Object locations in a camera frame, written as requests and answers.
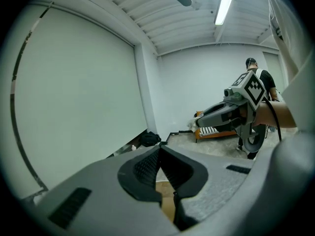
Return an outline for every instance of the black bag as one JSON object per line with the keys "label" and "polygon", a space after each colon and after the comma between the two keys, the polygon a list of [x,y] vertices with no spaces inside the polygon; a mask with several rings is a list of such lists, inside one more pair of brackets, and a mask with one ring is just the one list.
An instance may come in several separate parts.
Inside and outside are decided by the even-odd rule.
{"label": "black bag", "polygon": [[140,138],[140,143],[145,147],[154,146],[155,144],[159,143],[161,141],[161,138],[159,135],[156,135],[153,132],[149,132],[147,134],[144,134]]}

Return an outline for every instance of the concrete floor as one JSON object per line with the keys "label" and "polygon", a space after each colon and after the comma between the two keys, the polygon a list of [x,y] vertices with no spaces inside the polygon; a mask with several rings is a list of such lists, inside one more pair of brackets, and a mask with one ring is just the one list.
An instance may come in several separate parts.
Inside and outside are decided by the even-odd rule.
{"label": "concrete floor", "polygon": [[[297,129],[281,129],[282,139],[292,137],[297,132]],[[176,145],[178,147],[196,151],[199,153],[215,155],[215,156],[230,156],[236,158],[247,159],[247,154],[243,151],[238,151],[236,146],[239,137],[228,136],[212,139],[202,139],[195,143],[194,133],[183,133],[176,136],[171,136],[168,140],[169,145]],[[279,143],[278,132],[268,133],[260,151],[267,148],[274,148]],[[157,174],[157,181],[166,181],[167,178],[160,169]]]}

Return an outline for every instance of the white marker cube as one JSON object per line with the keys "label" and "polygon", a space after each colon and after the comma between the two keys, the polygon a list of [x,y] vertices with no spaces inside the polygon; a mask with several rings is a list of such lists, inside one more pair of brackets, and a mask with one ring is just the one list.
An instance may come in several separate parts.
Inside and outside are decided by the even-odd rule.
{"label": "white marker cube", "polygon": [[233,93],[238,92],[244,98],[248,99],[255,111],[266,96],[266,89],[262,81],[258,79],[253,71],[241,74],[230,88]]}

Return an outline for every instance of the striped cushion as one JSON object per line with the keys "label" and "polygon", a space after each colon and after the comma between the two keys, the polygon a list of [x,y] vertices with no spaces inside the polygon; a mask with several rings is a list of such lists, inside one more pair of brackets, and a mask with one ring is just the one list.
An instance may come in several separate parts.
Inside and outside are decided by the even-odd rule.
{"label": "striped cushion", "polygon": [[219,131],[212,127],[200,128],[199,136],[208,136],[216,133],[219,133]]}

